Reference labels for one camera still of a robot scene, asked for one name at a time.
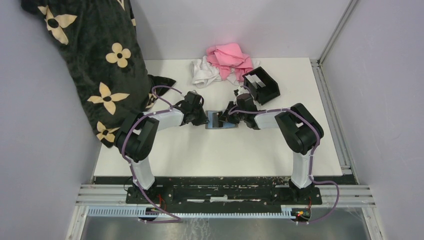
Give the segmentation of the aluminium rail frame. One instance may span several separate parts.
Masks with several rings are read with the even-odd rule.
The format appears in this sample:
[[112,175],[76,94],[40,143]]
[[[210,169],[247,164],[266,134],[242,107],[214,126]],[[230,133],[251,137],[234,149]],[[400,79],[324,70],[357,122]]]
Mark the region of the aluminium rail frame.
[[146,200],[128,178],[101,177],[80,187],[66,239],[90,233],[97,217],[110,221],[109,239],[381,240],[370,188],[335,181],[294,199],[285,177],[158,177]]

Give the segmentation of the white cloth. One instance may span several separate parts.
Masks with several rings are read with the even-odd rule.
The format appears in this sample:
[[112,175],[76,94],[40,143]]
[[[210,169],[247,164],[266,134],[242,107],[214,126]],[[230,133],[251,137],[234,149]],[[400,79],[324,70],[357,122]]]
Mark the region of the white cloth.
[[189,70],[191,73],[191,83],[199,89],[205,88],[214,82],[227,81],[234,86],[242,85],[242,83],[237,80],[233,68],[230,69],[230,74],[227,78],[222,78],[220,69],[208,62],[206,55],[202,58],[192,60],[189,64]]

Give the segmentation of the white cards in box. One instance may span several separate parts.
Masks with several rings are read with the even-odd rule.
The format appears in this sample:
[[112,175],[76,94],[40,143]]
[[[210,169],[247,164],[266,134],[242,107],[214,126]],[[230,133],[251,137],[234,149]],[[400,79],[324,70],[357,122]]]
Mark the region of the white cards in box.
[[255,89],[263,88],[266,86],[266,84],[256,74],[248,74],[245,77]]

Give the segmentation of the corner aluminium post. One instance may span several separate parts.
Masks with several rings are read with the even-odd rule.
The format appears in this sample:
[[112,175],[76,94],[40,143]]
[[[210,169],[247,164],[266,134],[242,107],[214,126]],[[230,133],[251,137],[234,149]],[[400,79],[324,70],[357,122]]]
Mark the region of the corner aluminium post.
[[329,83],[325,78],[324,63],[328,59],[335,43],[337,42],[344,27],[348,23],[352,13],[355,11],[359,1],[350,0],[340,20],[326,43],[318,59],[311,59],[310,64],[317,83],[319,95],[323,104],[326,118],[337,154],[337,159],[344,175],[356,175],[355,163],[348,148],[338,110],[333,99]]

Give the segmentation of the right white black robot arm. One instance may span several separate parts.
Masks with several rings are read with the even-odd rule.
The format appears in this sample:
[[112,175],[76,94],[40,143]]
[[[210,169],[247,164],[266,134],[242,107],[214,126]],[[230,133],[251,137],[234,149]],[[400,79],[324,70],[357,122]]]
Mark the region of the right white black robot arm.
[[279,129],[293,153],[289,199],[302,204],[309,198],[307,188],[314,184],[313,157],[324,137],[324,130],[304,104],[259,110],[251,94],[243,93],[235,101],[230,101],[215,121],[234,125],[244,122],[253,130]]

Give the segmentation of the pink cloth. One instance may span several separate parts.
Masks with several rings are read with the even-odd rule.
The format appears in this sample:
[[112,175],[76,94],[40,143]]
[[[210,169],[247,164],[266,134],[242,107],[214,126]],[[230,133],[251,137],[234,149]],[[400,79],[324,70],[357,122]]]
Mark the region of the pink cloth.
[[232,70],[237,82],[243,81],[243,75],[252,71],[251,57],[242,52],[237,43],[211,46],[206,50],[206,61],[219,69],[223,80],[228,80]]

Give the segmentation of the black floral blanket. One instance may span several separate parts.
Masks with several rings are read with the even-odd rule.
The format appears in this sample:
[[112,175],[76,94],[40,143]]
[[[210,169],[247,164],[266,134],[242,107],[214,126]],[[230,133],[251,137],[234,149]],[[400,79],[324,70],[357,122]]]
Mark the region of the black floral blanket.
[[81,106],[107,148],[131,111],[148,111],[176,84],[148,73],[129,0],[23,0],[64,59]]

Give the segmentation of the grey leather card holder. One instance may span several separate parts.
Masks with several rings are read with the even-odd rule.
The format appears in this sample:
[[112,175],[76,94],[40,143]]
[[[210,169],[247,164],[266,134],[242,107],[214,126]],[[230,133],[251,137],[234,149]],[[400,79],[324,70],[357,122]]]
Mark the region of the grey leather card holder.
[[224,130],[238,127],[238,124],[219,120],[219,117],[222,116],[223,111],[207,110],[205,113],[208,118],[208,123],[205,125],[207,130]]

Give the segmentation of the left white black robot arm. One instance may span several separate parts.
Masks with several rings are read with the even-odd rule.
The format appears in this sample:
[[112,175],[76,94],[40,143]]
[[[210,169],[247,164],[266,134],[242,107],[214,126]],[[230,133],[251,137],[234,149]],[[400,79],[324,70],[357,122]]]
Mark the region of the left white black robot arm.
[[168,109],[152,112],[131,112],[115,135],[114,146],[128,162],[133,182],[138,186],[138,197],[149,204],[156,200],[158,191],[149,154],[157,132],[187,124],[205,125],[209,122],[203,109],[204,98],[189,91],[184,99]]

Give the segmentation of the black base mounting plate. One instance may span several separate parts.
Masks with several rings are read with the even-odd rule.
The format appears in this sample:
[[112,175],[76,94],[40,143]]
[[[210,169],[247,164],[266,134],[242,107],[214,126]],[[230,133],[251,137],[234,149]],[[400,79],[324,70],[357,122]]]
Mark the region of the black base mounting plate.
[[297,193],[288,177],[165,177],[145,191],[170,213],[278,213],[281,207],[322,205],[319,188]]

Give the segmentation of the black plastic card box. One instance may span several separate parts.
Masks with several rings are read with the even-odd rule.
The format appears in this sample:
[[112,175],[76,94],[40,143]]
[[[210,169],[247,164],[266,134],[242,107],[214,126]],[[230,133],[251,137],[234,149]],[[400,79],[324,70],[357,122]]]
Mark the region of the black plastic card box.
[[253,99],[261,105],[281,95],[278,83],[261,66],[242,77],[243,85],[249,89]]

